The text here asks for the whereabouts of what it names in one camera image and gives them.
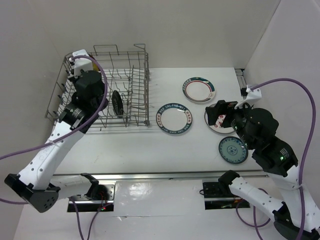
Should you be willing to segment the black round plate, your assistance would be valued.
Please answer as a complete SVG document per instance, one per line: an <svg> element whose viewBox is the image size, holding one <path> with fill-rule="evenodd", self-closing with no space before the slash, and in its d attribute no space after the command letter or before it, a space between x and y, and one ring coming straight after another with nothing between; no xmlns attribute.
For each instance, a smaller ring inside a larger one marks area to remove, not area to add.
<svg viewBox="0 0 320 240"><path fill-rule="evenodd" d="M114 90L112 92L111 100L112 100L112 107L113 107L114 114L119 119L122 119L124 115L124 106L123 106L121 95L117 90Z"/></svg>

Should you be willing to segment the yellow patterned plate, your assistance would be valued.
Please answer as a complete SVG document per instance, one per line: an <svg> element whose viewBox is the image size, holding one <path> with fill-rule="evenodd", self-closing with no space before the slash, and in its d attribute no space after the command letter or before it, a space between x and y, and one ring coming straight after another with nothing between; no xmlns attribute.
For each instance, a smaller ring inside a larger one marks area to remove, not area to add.
<svg viewBox="0 0 320 240"><path fill-rule="evenodd" d="M92 63L92 68L93 68L93 70L96 71L96 72L99 72L99 71L100 71L95 62Z"/></svg>

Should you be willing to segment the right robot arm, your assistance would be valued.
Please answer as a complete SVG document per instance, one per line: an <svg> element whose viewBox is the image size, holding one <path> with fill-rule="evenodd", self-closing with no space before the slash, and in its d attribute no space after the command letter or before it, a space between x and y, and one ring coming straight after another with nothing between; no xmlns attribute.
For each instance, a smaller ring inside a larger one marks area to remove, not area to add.
<svg viewBox="0 0 320 240"><path fill-rule="evenodd" d="M220 194L236 195L258 208L287 240L318 240L320 209L308 189L299 183L301 163L294 150L276 137L278 121L266 109L253 108L248 103L241 108L236 105L236 101L220 100L215 106L207 106L208 124L214 125L220 115L225 116L221 126L233 128L240 141L253 151L252 158L273 180L282 199L250 185L233 170L218 179Z"/></svg>

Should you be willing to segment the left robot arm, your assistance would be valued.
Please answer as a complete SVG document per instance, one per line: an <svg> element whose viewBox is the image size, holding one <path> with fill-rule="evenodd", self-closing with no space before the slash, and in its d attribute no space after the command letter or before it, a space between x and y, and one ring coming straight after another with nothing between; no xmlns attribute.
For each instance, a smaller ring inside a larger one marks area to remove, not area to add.
<svg viewBox="0 0 320 240"><path fill-rule="evenodd" d="M108 104L104 95L106 86L100 72L82 70L72 83L75 93L61 113L46 147L42 147L19 173L11 173L4 180L7 186L40 213L48 211L58 200L76 195L92 200L101 189L99 181L88 173L52 179L68 152Z"/></svg>

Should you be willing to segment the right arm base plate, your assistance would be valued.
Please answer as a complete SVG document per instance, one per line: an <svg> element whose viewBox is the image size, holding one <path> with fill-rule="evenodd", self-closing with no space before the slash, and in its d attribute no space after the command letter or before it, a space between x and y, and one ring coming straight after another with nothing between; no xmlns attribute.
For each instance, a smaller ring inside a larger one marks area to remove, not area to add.
<svg viewBox="0 0 320 240"><path fill-rule="evenodd" d="M217 181L203 182L199 194L204 197L205 210L250 208L250 204L242 198L228 191L223 192Z"/></svg>

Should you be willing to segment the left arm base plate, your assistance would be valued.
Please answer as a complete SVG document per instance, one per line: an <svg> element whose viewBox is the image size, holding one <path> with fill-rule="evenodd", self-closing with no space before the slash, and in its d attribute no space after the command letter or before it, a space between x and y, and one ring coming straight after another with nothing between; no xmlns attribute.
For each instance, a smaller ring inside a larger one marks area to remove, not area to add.
<svg viewBox="0 0 320 240"><path fill-rule="evenodd" d="M98 186L95 196L76 195L72 199L79 213L93 213L99 208L102 208L102 212L113 212L115 192L116 182L105 181Z"/></svg>

